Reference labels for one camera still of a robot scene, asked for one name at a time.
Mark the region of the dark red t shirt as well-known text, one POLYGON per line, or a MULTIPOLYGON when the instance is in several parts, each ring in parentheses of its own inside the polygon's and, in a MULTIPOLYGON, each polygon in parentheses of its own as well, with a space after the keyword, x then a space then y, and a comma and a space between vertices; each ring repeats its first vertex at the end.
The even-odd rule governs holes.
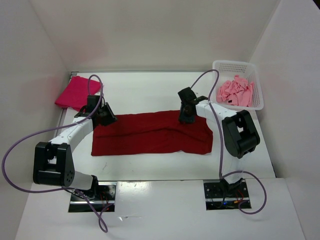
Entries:
POLYGON ((116 122, 94 129, 91 155, 209 154, 213 132, 206 119, 181 123, 179 115, 178 110, 118 115, 116 122))

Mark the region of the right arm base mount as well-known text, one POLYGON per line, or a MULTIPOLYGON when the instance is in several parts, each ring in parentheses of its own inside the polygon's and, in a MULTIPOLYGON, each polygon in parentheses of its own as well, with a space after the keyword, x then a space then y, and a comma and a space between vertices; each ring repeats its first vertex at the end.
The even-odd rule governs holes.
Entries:
POLYGON ((203 189, 207 211, 251 209, 247 183, 242 178, 228 184, 226 180, 204 180, 203 189))

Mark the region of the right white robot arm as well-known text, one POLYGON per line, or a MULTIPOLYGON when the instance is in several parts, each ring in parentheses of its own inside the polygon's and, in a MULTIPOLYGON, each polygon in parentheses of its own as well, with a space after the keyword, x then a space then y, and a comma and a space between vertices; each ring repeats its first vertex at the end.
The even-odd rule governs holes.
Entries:
POLYGON ((219 191, 225 197, 232 196, 243 180, 244 171, 237 163, 234 169, 223 175, 224 155, 232 161, 253 152, 260 144, 260 136, 247 110, 234 111, 209 101, 206 96, 197 97, 190 87, 178 92, 181 101, 178 120, 181 123, 193 124, 196 117, 212 122, 219 136, 219 191))

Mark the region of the light pink t shirt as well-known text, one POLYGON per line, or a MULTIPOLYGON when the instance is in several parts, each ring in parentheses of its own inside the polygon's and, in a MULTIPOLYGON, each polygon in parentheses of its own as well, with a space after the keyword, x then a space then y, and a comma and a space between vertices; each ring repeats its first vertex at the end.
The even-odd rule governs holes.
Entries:
POLYGON ((235 75, 232 81, 227 80, 218 89, 216 101, 231 106, 252 107, 254 87, 254 82, 235 75))

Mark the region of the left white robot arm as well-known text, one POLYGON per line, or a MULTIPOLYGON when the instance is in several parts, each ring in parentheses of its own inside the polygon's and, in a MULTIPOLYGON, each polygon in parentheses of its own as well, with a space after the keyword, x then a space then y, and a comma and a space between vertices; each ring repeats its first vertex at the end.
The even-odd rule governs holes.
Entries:
POLYGON ((73 151, 96 127, 106 127, 116 121, 116 116, 103 97, 88 95, 87 104, 74 116, 69 127, 49 142, 36 145, 33 182, 66 190, 77 189, 87 199, 96 199, 102 191, 98 178, 75 170, 73 151))

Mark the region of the white plastic basket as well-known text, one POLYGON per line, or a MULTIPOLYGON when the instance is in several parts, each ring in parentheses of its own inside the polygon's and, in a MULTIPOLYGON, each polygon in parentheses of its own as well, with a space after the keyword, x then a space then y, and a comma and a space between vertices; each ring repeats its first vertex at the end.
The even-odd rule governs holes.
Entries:
POLYGON ((241 61, 216 60, 212 68, 219 78, 211 99, 225 108, 262 110, 263 94, 257 68, 241 61))

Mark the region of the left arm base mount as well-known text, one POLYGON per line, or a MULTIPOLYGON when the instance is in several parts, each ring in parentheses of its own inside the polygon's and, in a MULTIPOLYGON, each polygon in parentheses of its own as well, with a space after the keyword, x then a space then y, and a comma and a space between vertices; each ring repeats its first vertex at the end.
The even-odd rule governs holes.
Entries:
MULTIPOLYGON (((116 190, 116 182, 100 181, 96 193, 90 193, 89 190, 86 190, 82 191, 82 194, 98 213, 101 211, 110 213, 115 211, 116 190)), ((69 192, 71 193, 68 207, 69 213, 93 212, 82 195, 70 190, 69 192)))

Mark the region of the magenta t shirt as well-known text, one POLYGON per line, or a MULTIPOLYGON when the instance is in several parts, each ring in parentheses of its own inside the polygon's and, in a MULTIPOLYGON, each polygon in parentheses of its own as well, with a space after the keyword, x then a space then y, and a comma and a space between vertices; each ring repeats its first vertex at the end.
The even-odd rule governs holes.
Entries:
POLYGON ((95 95, 101 89, 101 85, 96 80, 89 81, 81 76, 73 76, 67 87, 55 100, 55 104, 63 109, 72 108, 80 111, 83 106, 87 104, 88 95, 95 95))

